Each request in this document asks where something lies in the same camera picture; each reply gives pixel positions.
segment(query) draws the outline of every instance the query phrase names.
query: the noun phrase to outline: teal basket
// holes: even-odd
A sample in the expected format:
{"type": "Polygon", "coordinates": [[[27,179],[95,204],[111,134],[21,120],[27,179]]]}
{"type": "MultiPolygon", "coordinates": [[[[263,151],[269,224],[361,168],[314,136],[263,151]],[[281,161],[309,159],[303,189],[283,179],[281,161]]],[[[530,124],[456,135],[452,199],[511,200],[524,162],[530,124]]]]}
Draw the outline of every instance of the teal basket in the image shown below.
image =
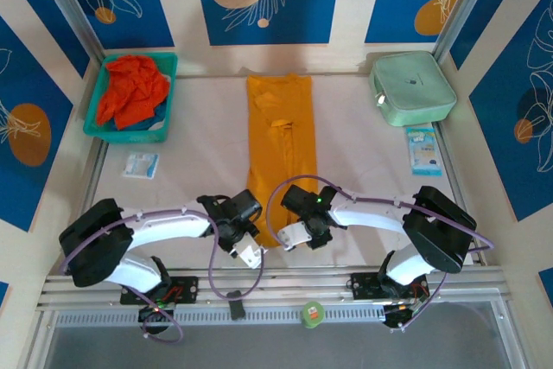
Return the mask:
{"type": "Polygon", "coordinates": [[[171,103],[173,101],[173,95],[175,90],[175,78],[176,78],[176,65],[178,58],[176,54],[170,52],[151,52],[141,53],[136,55],[149,56],[157,65],[157,68],[163,75],[171,77],[171,87],[169,88],[169,95],[167,96],[167,109],[165,111],[165,121],[163,126],[157,130],[140,130],[140,131],[117,131],[110,128],[109,123],[102,126],[96,124],[96,110],[100,99],[104,95],[110,82],[110,73],[105,69],[105,65],[109,62],[113,62],[119,56],[130,54],[114,54],[106,56],[92,93],[92,99],[90,101],[90,107],[86,114],[85,126],[83,131],[88,136],[99,137],[109,143],[159,143],[164,142],[167,139],[169,132],[169,122],[171,119],[171,103]]]}

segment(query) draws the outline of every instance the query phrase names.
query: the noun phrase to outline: orange cloth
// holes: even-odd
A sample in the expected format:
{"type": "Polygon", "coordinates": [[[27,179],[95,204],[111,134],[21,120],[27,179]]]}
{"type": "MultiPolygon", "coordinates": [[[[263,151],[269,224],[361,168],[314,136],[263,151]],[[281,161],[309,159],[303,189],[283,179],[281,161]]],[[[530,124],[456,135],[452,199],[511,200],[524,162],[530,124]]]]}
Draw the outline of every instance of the orange cloth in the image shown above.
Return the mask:
{"type": "Polygon", "coordinates": [[[155,108],[167,98],[169,82],[149,56],[126,55],[105,66],[110,84],[98,104],[96,123],[115,118],[122,130],[155,116],[155,108]]]}
{"type": "MultiPolygon", "coordinates": [[[[286,77],[248,77],[250,109],[250,172],[248,189],[267,208],[270,194],[286,179],[295,175],[317,174],[315,122],[311,103],[311,77],[290,74],[286,77]]],[[[316,181],[301,179],[295,184],[317,192],[316,181]]],[[[270,222],[275,232],[297,221],[280,206],[284,187],[270,208],[270,222]]],[[[265,247],[277,246],[270,236],[265,215],[256,221],[256,241],[265,247]]]]}

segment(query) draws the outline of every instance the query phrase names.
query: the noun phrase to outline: green tape roll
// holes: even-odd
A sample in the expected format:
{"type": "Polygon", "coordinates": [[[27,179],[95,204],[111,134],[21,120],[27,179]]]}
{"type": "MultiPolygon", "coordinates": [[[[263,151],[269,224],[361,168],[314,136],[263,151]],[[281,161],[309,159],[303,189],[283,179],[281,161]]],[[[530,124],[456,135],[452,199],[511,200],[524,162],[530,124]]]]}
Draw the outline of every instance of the green tape roll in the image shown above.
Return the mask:
{"type": "Polygon", "coordinates": [[[308,302],[303,306],[302,324],[306,328],[316,328],[325,318],[325,309],[318,302],[308,302]]]}

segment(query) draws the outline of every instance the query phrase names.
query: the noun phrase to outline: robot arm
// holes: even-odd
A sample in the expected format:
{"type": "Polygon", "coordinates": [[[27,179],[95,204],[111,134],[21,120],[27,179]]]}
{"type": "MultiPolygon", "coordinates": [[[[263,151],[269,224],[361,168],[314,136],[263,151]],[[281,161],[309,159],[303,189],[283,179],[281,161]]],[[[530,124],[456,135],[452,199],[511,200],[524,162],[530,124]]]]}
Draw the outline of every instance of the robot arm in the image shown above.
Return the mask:
{"type": "Polygon", "coordinates": [[[300,243],[306,243],[311,249],[326,245],[332,240],[331,227],[373,226],[406,234],[411,244],[389,253],[378,276],[382,288],[395,297],[415,278],[434,269],[461,272],[471,237],[439,219],[430,221],[428,215],[416,210],[417,207],[428,208],[469,229],[476,229],[474,220],[440,191],[423,186],[414,195],[414,208],[403,216],[403,222],[394,215],[398,212],[399,201],[394,205],[358,201],[363,199],[367,198],[356,194],[347,198],[331,187],[313,194],[292,185],[283,197],[282,206],[298,215],[300,221],[283,228],[278,237],[289,251],[300,243]]]}
{"type": "MultiPolygon", "coordinates": [[[[121,220],[121,211],[113,199],[101,200],[60,235],[66,256],[104,226],[121,220]]],[[[170,277],[159,258],[143,258],[130,252],[151,242],[176,238],[202,238],[213,234],[205,218],[208,215],[219,228],[219,246],[231,256],[240,257],[250,268],[257,268],[263,248],[253,239],[258,230],[251,217],[261,206],[250,191],[233,198],[201,196],[182,210],[161,211],[156,216],[137,213],[137,220],[111,229],[84,248],[69,263],[77,287],[109,281],[132,287],[151,297],[160,296],[171,286],[170,277]]]]}

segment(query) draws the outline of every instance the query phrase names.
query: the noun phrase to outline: folded yellow shirt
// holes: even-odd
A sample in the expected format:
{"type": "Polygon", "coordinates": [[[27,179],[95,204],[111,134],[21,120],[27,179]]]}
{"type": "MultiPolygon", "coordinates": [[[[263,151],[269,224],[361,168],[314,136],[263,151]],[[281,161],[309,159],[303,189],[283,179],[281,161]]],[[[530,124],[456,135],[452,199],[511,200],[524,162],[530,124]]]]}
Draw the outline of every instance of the folded yellow shirt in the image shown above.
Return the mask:
{"type": "MultiPolygon", "coordinates": [[[[250,172],[248,188],[267,208],[272,191],[294,175],[317,174],[315,123],[311,101],[311,77],[290,74],[286,77],[248,77],[250,109],[250,172]]],[[[295,183],[309,192],[317,192],[316,181],[301,179],[295,183]]],[[[285,187],[274,199],[270,220],[275,232],[297,221],[280,206],[285,187]]],[[[257,242],[277,246],[270,236],[265,215],[256,222],[257,242]]]]}

